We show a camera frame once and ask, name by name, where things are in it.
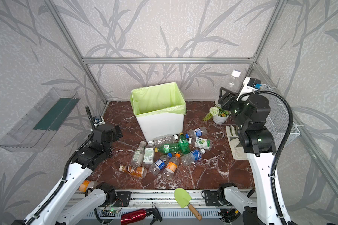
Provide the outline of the brown label tea bottle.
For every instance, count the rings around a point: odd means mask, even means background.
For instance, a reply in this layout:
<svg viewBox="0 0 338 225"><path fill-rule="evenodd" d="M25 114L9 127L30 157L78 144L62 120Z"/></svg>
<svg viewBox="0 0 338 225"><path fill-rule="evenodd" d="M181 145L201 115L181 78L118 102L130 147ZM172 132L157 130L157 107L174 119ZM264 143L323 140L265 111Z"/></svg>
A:
<svg viewBox="0 0 338 225"><path fill-rule="evenodd" d="M85 180L80 186L79 186L79 191L80 192L86 192L89 188L90 189L95 189L99 183L97 181L88 181Z"/></svg>

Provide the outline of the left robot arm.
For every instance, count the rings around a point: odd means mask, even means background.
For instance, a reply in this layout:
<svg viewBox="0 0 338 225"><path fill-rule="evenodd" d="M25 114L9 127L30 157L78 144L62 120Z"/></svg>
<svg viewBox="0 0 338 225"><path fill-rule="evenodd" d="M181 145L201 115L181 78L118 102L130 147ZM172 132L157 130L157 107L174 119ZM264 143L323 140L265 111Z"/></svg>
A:
<svg viewBox="0 0 338 225"><path fill-rule="evenodd" d="M90 194L65 210L71 197L96 167L112 152L113 142L123 137L119 126L108 124L93 127L82 148L72 154L64 167L62 178L25 219L14 225L75 225L99 206L116 202L115 188L101 183Z"/></svg>

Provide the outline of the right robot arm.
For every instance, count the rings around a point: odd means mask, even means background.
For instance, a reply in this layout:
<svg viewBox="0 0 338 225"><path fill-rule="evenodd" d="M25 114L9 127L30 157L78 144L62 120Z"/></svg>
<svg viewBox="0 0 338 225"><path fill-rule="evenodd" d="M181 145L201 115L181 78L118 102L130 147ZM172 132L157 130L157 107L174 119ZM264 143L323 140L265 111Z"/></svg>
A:
<svg viewBox="0 0 338 225"><path fill-rule="evenodd" d="M288 112L288 125L279 147L275 146L273 135L265 126L270 113L266 95L281 100ZM254 202L237 187L231 186L224 188L225 200L238 210L245 225L293 225L277 175L279 158L293 128L293 112L289 103L272 91L238 96L224 87L219 90L218 103L235 118L239 143L250 163L257 196Z"/></svg>

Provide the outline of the grey label clear bottle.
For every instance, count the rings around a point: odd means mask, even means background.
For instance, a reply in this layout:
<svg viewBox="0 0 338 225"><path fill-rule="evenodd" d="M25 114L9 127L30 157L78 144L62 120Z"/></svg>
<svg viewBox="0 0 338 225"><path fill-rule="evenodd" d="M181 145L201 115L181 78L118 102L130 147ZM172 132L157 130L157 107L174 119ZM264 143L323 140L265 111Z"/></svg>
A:
<svg viewBox="0 0 338 225"><path fill-rule="evenodd" d="M144 159L146 142L141 141L138 148L134 151L134 155L131 159L131 166L141 166Z"/></svg>

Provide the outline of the blue label water bottle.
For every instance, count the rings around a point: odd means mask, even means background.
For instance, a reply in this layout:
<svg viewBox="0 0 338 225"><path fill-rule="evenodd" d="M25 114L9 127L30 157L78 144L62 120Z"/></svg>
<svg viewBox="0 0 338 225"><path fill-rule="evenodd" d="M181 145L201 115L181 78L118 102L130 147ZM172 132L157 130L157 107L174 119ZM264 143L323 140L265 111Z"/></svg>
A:
<svg viewBox="0 0 338 225"><path fill-rule="evenodd" d="M181 164L183 166L188 166L191 163L199 161L202 159L204 153L206 153L205 149L196 149L194 151L191 151L190 153L181 157Z"/></svg>

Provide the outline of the orange label orange cap bottle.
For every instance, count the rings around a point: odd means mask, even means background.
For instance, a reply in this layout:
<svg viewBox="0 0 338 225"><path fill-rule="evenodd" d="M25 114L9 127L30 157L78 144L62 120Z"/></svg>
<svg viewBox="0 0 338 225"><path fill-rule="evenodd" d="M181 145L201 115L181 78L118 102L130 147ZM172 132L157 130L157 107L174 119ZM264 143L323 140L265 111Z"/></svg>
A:
<svg viewBox="0 0 338 225"><path fill-rule="evenodd" d="M177 170L180 164L180 157L179 153L176 153L168 162L167 166L164 169L163 177L167 180L171 180L174 176L175 171Z"/></svg>

